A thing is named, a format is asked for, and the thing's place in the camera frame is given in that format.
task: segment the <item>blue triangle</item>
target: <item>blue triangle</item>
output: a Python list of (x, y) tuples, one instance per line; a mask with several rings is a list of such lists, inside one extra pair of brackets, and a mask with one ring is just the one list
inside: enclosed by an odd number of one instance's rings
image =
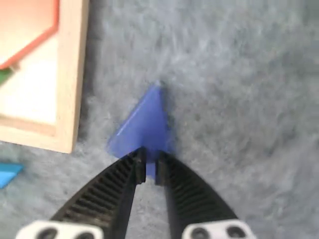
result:
[(22, 168), (21, 164), (0, 163), (0, 188), (4, 188)]
[(127, 120), (111, 137), (108, 151), (117, 158), (121, 158), (139, 147), (145, 147), (147, 149), (146, 174), (155, 178), (157, 151), (169, 152), (172, 149), (166, 119), (161, 86), (152, 85)]

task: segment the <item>wooden frame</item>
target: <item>wooden frame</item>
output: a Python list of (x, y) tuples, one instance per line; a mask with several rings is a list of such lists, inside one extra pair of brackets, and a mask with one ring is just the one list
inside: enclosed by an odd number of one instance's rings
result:
[[(56, 44), (57, 47), (49, 48), (50, 54), (56, 59), (56, 65), (53, 64), (53, 69), (56, 69), (54, 72), (56, 74), (55, 108), (50, 110), (50, 113), (55, 112), (55, 119), (48, 123), (37, 120), (36, 117), (28, 119), (28, 117), (5, 114), (0, 111), (0, 140), (65, 153), (72, 151), (77, 138), (80, 113), (88, 5), (88, 0), (60, 0), (59, 30), (53, 39), (49, 40), (52, 43), (48, 43), (51, 46)], [(37, 75), (23, 75), (23, 80), (31, 81)], [(19, 87), (19, 84), (9, 87), (10, 84), (14, 84), (14, 81), (15, 79), (9, 79), (6, 86), (0, 86), (0, 96), (9, 97), (13, 94), (12, 89)], [(32, 97), (32, 93), (29, 92), (27, 97)], [(2, 109), (10, 109), (10, 105), (4, 105)]]

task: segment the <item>light blue puzzle piece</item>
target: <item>light blue puzzle piece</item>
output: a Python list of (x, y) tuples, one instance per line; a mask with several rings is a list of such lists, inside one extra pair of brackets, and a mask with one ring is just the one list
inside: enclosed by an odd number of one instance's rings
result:
[(22, 169), (21, 164), (0, 163), (0, 188), (4, 188)]

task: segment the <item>wooden tray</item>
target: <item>wooden tray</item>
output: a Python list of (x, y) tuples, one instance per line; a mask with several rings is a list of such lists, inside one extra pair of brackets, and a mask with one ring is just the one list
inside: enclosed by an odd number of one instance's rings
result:
[(0, 140), (70, 153), (80, 112), (88, 0), (60, 0), (59, 30), (0, 86)]

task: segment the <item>screw hole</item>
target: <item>screw hole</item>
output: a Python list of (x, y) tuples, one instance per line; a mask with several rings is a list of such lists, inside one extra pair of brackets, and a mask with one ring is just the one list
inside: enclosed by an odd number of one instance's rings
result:
[(209, 233), (204, 228), (195, 228), (190, 236), (192, 239), (209, 239)]
[(237, 226), (227, 228), (227, 233), (231, 238), (245, 238), (246, 236), (245, 232)]
[(47, 228), (40, 232), (37, 239), (54, 239), (58, 231), (54, 228)]
[(94, 239), (92, 233), (82, 233), (76, 239)]

